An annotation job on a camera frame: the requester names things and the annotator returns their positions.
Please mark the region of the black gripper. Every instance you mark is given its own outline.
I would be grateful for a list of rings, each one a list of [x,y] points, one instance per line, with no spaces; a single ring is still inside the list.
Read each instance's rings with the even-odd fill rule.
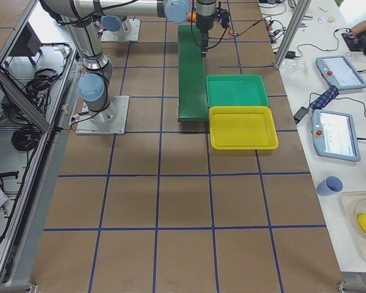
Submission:
[[[222,28],[229,27],[229,11],[226,9],[219,9],[217,12],[217,20]]]
[[[208,51],[208,43],[209,43],[209,33],[208,31],[200,30],[200,37],[201,37],[201,57],[206,58]]]

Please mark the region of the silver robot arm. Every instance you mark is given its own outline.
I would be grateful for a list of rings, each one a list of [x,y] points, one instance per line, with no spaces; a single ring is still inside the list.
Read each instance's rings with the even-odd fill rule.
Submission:
[[[207,121],[209,111],[205,90],[204,62],[210,50],[209,31],[216,19],[215,1],[42,1],[41,6],[70,34],[83,53],[89,70],[100,72],[104,65],[95,17],[154,16],[179,24],[179,80],[189,87],[179,88],[178,120]]]
[[[229,27],[230,13],[218,7],[212,15],[201,16],[199,14],[199,7],[197,10],[191,10],[187,5],[183,5],[182,8],[177,7],[177,2],[174,6],[167,5],[165,8],[166,18],[173,23],[180,24],[184,21],[195,22],[196,27],[202,32],[207,33],[214,26],[215,21],[219,21],[224,29]],[[111,32],[118,32],[122,30],[124,21],[113,15],[103,16],[101,18],[101,24],[104,28]]]

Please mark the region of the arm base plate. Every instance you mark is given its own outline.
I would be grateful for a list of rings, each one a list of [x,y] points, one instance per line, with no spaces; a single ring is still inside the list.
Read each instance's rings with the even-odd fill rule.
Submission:
[[[102,19],[104,31],[101,36],[102,42],[137,42],[140,32],[139,19],[126,18],[124,21],[120,18]]]
[[[125,133],[129,96],[109,96],[109,107],[93,116],[88,114],[88,106],[83,102],[82,110],[86,114],[77,123],[77,135],[123,135]]]

